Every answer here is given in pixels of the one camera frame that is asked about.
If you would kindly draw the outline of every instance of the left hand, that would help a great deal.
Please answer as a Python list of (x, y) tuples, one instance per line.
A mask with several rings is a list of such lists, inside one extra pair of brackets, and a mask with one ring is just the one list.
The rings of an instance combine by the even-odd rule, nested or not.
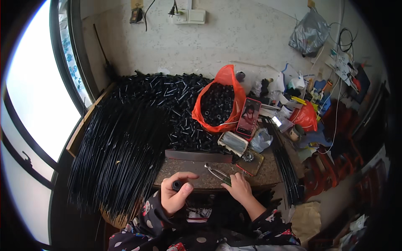
[[(192, 172), (178, 172), (170, 178), (166, 178), (160, 185), (161, 204), (167, 217), (172, 217), (173, 214), (179, 211), (186, 203), (187, 196), (194, 190), (193, 185), (188, 182), (188, 179), (198, 179), (199, 175)], [(174, 181), (180, 180), (183, 184), (178, 192), (172, 188)]]

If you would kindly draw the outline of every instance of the green-handled pliers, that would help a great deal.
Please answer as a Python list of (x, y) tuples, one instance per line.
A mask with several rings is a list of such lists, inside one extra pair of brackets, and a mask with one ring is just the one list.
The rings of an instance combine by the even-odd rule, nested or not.
[(215, 177), (220, 179), (223, 183), (228, 184), (229, 186), (232, 186), (232, 183), (230, 182), (230, 177), (226, 173), (224, 173), (218, 169), (210, 167), (208, 163), (205, 163), (205, 167), (208, 169), (208, 171), (211, 172), (211, 174), (215, 175)]

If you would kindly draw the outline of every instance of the white wall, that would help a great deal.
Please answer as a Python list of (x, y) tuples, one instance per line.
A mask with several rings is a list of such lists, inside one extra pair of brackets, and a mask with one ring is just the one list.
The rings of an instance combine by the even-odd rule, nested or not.
[[(100, 0), (96, 1), (99, 6), (93, 8), (91, 2), (94, 0), (81, 0), (81, 14), (88, 57), (100, 89), (107, 81), (104, 80), (104, 60), (94, 39), (92, 23), (97, 25), (109, 60), (122, 75), (134, 74), (136, 69), (153, 73), (158, 71), (158, 67), (165, 67), (173, 74), (196, 72), (213, 78), (231, 60), (268, 64), (277, 70), (290, 63), (304, 74), (312, 66), (309, 58), (303, 58), (288, 46), (296, 25), (295, 16), (301, 20), (309, 11), (307, 0), (193, 0), (193, 9), (207, 11), (204, 25), (171, 24), (167, 15), (172, 7), (171, 1), (155, 1), (147, 14), (148, 32), (145, 32), (144, 23), (129, 24), (130, 0)], [(144, 0), (144, 9), (151, 2)], [(318, 13), (328, 23), (341, 21), (343, 0), (315, 2)], [(359, 29), (354, 42), (355, 60), (363, 62), (364, 57), (371, 58), (368, 63), (373, 67), (365, 70), (372, 81), (371, 89), (375, 90), (381, 78), (382, 60), (369, 29), (348, 1), (343, 26), (350, 28), (353, 34)], [(339, 25), (332, 25), (331, 36), (335, 41), (339, 30)], [(329, 77), (331, 69), (324, 61), (332, 47), (334, 42), (329, 38), (311, 73), (317, 73), (321, 68), (323, 77)], [(276, 72), (269, 68), (243, 64), (236, 64), (235, 70), (244, 71), (250, 84), (276, 76)], [(332, 80), (337, 80), (335, 74), (332, 74)], [(333, 97), (338, 97), (338, 90), (334, 91)], [(343, 102), (347, 106), (359, 107), (347, 99)]]
[[(145, 9), (150, 3), (151, 0), (144, 1)], [(170, 1), (156, 1), (153, 4), (147, 14), (148, 32), (145, 32), (144, 23), (129, 24), (129, 0), (105, 5), (97, 8), (98, 11), (85, 11), (82, 0), (81, 13), (99, 13), (109, 8), (83, 19), (88, 57), (95, 80), (100, 82), (100, 89), (105, 85), (105, 81), (99, 77), (104, 75), (101, 67), (103, 62), (99, 46), (95, 43), (92, 23), (97, 25), (109, 60), (122, 75), (134, 74), (136, 69), (148, 73), (156, 72), (158, 67), (166, 67), (172, 73), (197, 72), (213, 78), (230, 60), (269, 64), (277, 70), (284, 69), (285, 64), (290, 63), (305, 73), (312, 66), (310, 59), (303, 58), (288, 46), (296, 24), (290, 14), (257, 1), (195, 0), (193, 8), (207, 11), (207, 23), (174, 25), (166, 14), (171, 5)], [(312, 73), (317, 72), (319, 67), (318, 63)], [(324, 68), (324, 76), (328, 77), (330, 70), (326, 66)], [(240, 64), (236, 70), (250, 76), (250, 83), (276, 75), (271, 69)]]

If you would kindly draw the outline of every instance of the red phone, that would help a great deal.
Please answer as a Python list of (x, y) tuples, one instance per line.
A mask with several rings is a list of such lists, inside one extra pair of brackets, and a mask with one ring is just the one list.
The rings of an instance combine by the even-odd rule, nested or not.
[(236, 132), (251, 136), (255, 123), (260, 113), (261, 102), (252, 98), (246, 98), (243, 110), (237, 124)]

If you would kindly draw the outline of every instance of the metal strip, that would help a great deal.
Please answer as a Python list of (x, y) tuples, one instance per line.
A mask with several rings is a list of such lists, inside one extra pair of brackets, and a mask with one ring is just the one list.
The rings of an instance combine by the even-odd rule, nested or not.
[(42, 185), (45, 187), (53, 190), (54, 185), (52, 182), (44, 178), (42, 175), (40, 175), (37, 171), (35, 171), (32, 168), (32, 165), (28, 163), (26, 160), (24, 160), (18, 152), (14, 149), (14, 147), (11, 145), (10, 141), (8, 141), (7, 136), (3, 133), (1, 141), (3, 142), (4, 146), (8, 150), (8, 152), (11, 154), (11, 156), (17, 161), (17, 163), (27, 172), (29, 173), (35, 180), (39, 181)]
[(186, 151), (175, 151), (171, 149), (166, 149), (165, 157), (168, 159), (231, 163), (233, 156), (231, 154), (199, 153), (199, 152), (186, 152)]

